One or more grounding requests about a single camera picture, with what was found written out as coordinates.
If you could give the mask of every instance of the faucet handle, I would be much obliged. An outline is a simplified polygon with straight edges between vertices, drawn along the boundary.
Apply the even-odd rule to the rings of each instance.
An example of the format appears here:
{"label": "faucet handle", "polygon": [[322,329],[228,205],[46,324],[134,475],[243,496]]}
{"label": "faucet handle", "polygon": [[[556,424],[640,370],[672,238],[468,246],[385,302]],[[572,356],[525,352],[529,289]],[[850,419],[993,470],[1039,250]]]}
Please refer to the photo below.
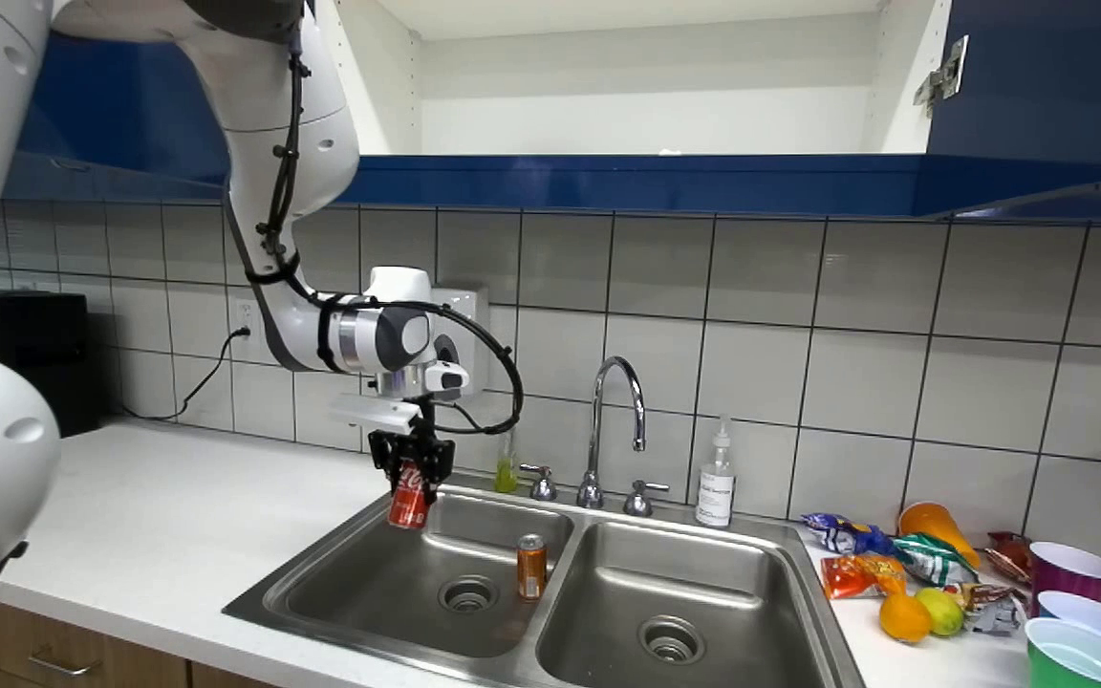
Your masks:
{"label": "faucet handle", "polygon": [[549,483],[549,468],[519,463],[519,470],[533,475],[529,496],[535,496],[535,501],[556,501],[558,496],[558,488]]}
{"label": "faucet handle", "polygon": [[666,483],[632,483],[632,496],[623,501],[623,511],[655,515],[651,495],[670,495],[670,484]]}
{"label": "faucet handle", "polygon": [[596,470],[586,470],[586,483],[581,483],[581,488],[576,488],[576,505],[581,505],[581,509],[603,509],[603,495],[600,495]]}

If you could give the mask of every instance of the upper cabinet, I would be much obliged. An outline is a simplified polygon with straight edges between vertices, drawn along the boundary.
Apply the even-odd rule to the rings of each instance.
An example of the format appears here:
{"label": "upper cabinet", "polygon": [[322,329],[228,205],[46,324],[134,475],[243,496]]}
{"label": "upper cabinet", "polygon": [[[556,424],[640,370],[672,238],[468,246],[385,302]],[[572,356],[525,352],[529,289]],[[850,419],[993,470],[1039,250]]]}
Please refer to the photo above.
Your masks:
{"label": "upper cabinet", "polygon": [[965,88],[931,154],[1101,163],[1101,0],[956,0]]}
{"label": "upper cabinet", "polygon": [[949,0],[339,0],[363,154],[924,154]]}
{"label": "upper cabinet", "polygon": [[[352,203],[909,219],[1101,187],[1101,0],[319,0],[319,15],[363,149]],[[227,175],[173,46],[51,42],[23,154],[17,196],[96,187],[51,181],[52,157],[190,196]]]}

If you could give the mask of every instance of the pink cup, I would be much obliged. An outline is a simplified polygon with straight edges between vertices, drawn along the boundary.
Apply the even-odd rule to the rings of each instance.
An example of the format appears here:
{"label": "pink cup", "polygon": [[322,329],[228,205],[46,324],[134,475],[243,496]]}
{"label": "pink cup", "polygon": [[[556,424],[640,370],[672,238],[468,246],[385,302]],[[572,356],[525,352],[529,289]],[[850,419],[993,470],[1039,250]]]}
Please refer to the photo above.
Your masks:
{"label": "pink cup", "polygon": [[1031,584],[1035,591],[1059,588],[1101,599],[1101,556],[1065,544],[1031,544]]}

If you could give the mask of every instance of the blue cabinet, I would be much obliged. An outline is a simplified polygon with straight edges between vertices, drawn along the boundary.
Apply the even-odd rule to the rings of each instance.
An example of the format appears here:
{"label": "blue cabinet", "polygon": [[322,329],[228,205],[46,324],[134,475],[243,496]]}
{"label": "blue cabinet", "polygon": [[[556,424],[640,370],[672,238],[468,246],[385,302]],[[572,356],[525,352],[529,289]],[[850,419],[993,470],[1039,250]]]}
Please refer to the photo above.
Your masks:
{"label": "blue cabinet", "polygon": [[1101,163],[1101,0],[956,0],[949,37],[965,33],[931,154]]}
{"label": "blue cabinet", "polygon": [[[363,157],[343,203],[775,219],[1101,219],[1101,0],[956,0],[965,92],[916,157]],[[227,144],[173,46],[52,33],[17,198],[217,198]]]}

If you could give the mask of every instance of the sink basin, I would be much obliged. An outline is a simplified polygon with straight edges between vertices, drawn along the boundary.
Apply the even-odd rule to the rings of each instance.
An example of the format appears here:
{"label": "sink basin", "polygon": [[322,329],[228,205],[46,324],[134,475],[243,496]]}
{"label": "sink basin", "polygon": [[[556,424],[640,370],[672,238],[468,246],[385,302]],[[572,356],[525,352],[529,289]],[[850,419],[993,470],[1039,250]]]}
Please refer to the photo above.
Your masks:
{"label": "sink basin", "polygon": [[538,660],[571,683],[823,683],[771,544],[636,523],[587,526]]}
{"label": "sink basin", "polygon": [[556,566],[572,521],[445,496],[423,530],[399,530],[385,523],[385,505],[370,505],[234,599],[228,614],[336,646],[419,646],[464,659],[511,650],[535,613],[515,595],[515,544],[529,530],[543,535]]}
{"label": "sink basin", "polygon": [[[445,484],[423,530],[385,496],[227,613],[485,683],[860,688],[798,535],[738,530]],[[515,544],[543,535],[549,584],[515,595]]]}

